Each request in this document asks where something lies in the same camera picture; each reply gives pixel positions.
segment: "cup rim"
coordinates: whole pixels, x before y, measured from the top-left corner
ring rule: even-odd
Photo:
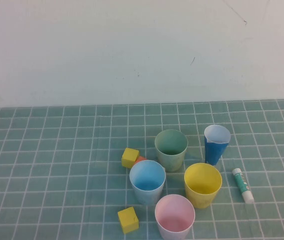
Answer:
[[[208,130],[209,128],[213,128],[213,127],[218,127],[218,128],[222,128],[222,129],[226,130],[226,131],[227,131],[227,134],[228,134],[228,138],[229,138],[228,141],[215,142],[215,141],[210,140],[210,139],[206,136],[206,133],[207,133],[207,130]],[[226,127],[224,127],[224,126],[222,126],[222,125],[218,125],[218,124],[212,124],[212,125],[207,126],[207,127],[205,128],[205,130],[204,130],[204,136],[205,136],[206,139],[209,140],[211,143],[215,143],[215,144],[228,144],[228,143],[230,142],[230,140],[231,140],[231,137],[232,137],[231,132],[230,132]]]
[[[168,154],[163,153],[162,151],[160,151],[160,150],[158,149],[158,147],[157,147],[156,139],[157,139],[157,137],[159,136],[159,134],[161,134],[161,133],[163,133],[163,132],[169,132],[169,131],[181,133],[181,134],[183,135],[183,137],[185,138],[185,140],[186,140],[186,147],[185,147],[185,149],[184,149],[183,151],[181,151],[180,153],[178,153],[178,154],[168,155]],[[166,155],[166,156],[177,156],[177,155],[179,155],[179,154],[182,154],[183,152],[185,152],[185,151],[187,150],[187,147],[188,147],[188,139],[187,139],[187,137],[186,137],[185,134],[183,134],[181,131],[178,131],[178,130],[176,130],[176,129],[166,129],[166,130],[161,131],[160,133],[158,133],[158,134],[156,135],[155,140],[154,140],[154,143],[155,143],[155,148],[156,148],[156,150],[157,150],[157,151],[160,151],[162,154],[164,154],[164,155]]]
[[[158,205],[158,203],[159,203],[162,199],[164,199],[164,198],[166,198],[166,197],[168,197],[168,196],[177,196],[177,197],[179,197],[179,198],[184,198],[184,199],[187,200],[187,202],[188,202],[188,203],[190,204],[190,206],[192,207],[192,209],[193,209],[193,211],[194,211],[194,220],[193,220],[192,223],[188,226],[188,228],[186,228],[186,229],[184,229],[184,230],[182,230],[182,231],[170,231],[170,230],[166,229],[165,227],[163,227],[163,226],[159,223],[159,221],[157,220],[157,217],[156,217],[156,208],[157,208],[157,205]],[[161,226],[161,227],[162,227],[163,229],[165,229],[166,231],[168,231],[168,232],[170,232],[170,233],[174,233],[174,234],[182,233],[182,232],[186,231],[187,229],[189,229],[189,228],[194,224],[194,221],[195,221],[195,209],[194,209],[194,206],[192,205],[192,203],[191,203],[186,197],[184,197],[184,196],[182,196],[182,195],[179,195],[179,194],[168,194],[168,195],[162,197],[161,199],[159,199],[159,201],[156,203],[156,206],[155,206],[154,215],[155,215],[155,220],[156,220],[156,222],[157,222],[157,224],[158,224],[159,226]]]
[[[155,188],[155,189],[153,189],[153,190],[142,190],[142,189],[140,189],[139,187],[137,187],[137,186],[132,182],[132,179],[131,179],[131,171],[132,171],[132,169],[133,169],[135,166],[137,166],[137,165],[139,165],[139,164],[141,164],[141,163],[145,164],[145,162],[155,162],[155,163],[158,164],[158,165],[163,169],[163,171],[164,171],[164,181],[163,181],[163,183],[162,183],[158,188]],[[156,162],[156,161],[154,161],[154,160],[149,160],[149,159],[147,159],[147,160],[143,160],[143,161],[138,162],[137,164],[135,164],[135,165],[131,168],[130,174],[129,174],[129,178],[130,178],[131,184],[132,184],[135,188],[139,189],[140,191],[148,192],[148,193],[149,193],[149,192],[151,192],[151,191],[156,191],[157,189],[161,188],[161,187],[164,185],[165,180],[166,180],[166,172],[165,172],[165,168],[164,168],[162,165],[160,165],[158,162]]]
[[[207,166],[209,166],[209,167],[214,168],[214,169],[218,172],[218,174],[219,174],[219,176],[220,176],[220,179],[221,179],[221,184],[220,184],[220,186],[218,187],[218,189],[217,189],[216,191],[211,192],[211,193],[199,193],[199,192],[196,192],[196,191],[192,190],[192,189],[188,186],[188,184],[186,183],[186,180],[185,180],[186,172],[187,172],[187,170],[188,170],[191,166],[196,165],[196,164],[199,164],[199,165],[205,164],[205,165],[207,165]],[[187,188],[188,188],[190,191],[192,191],[193,193],[196,193],[196,194],[199,194],[199,195],[202,195],[202,196],[208,196],[208,195],[213,195],[213,194],[217,193],[217,192],[221,189],[222,184],[223,184],[223,178],[222,178],[221,173],[220,173],[214,166],[212,166],[212,165],[210,165],[210,164],[208,164],[208,163],[205,163],[205,162],[198,162],[198,163],[194,163],[194,164],[190,165],[190,166],[185,170],[185,173],[184,173],[184,183],[185,183],[185,186],[187,186]]]

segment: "pink cup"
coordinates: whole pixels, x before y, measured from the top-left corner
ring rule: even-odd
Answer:
[[[187,198],[170,194],[157,202],[155,219],[164,240],[183,240],[193,225],[195,210]]]

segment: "wooden block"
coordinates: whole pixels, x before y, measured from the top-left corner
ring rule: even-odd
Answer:
[[[123,156],[122,156],[122,166],[131,169],[136,161],[136,159],[140,156],[140,151],[126,148]]]
[[[137,160],[135,161],[134,165],[137,164],[137,163],[139,163],[140,161],[143,161],[143,160],[147,160],[147,159],[144,158],[143,156],[139,156],[139,157],[137,158]]]
[[[125,234],[139,228],[138,218],[133,207],[119,211],[117,214]]]

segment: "orange block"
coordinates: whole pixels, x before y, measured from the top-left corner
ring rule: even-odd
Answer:
[[[143,156],[139,156],[139,157],[137,158],[137,160],[135,161],[134,165],[137,164],[137,163],[140,162],[140,161],[143,161],[143,160],[147,160],[147,159],[144,158]]]

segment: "blue cup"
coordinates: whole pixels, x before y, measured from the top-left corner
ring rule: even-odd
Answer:
[[[158,202],[165,178],[165,169],[152,160],[140,161],[130,171],[130,181],[135,195],[143,205],[154,205]]]
[[[210,125],[204,130],[205,163],[215,166],[231,140],[224,126]]]

